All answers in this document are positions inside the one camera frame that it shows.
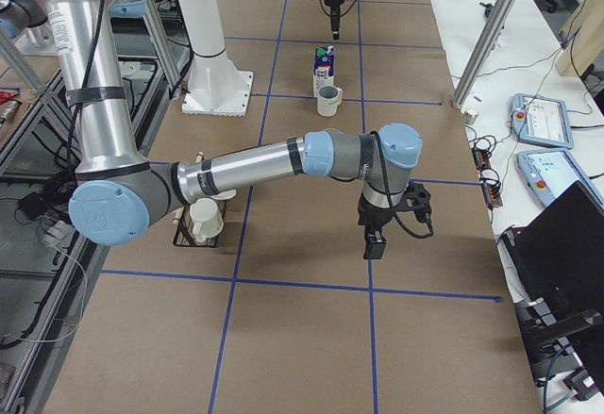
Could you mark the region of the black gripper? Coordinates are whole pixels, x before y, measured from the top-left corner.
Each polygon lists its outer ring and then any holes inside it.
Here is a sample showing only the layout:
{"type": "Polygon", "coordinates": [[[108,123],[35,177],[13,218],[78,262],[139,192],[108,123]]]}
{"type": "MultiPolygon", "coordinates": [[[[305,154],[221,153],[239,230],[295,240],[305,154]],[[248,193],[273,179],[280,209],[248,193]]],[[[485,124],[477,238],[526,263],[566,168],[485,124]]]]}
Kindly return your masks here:
{"type": "Polygon", "coordinates": [[[334,40],[340,38],[341,5],[343,3],[344,0],[324,0],[324,4],[328,8],[330,28],[334,40]]]}
{"type": "Polygon", "coordinates": [[[393,206],[385,193],[363,190],[358,202],[358,213],[358,225],[364,227],[363,258],[380,260],[387,245],[382,234],[382,227],[393,219],[393,206]]]}

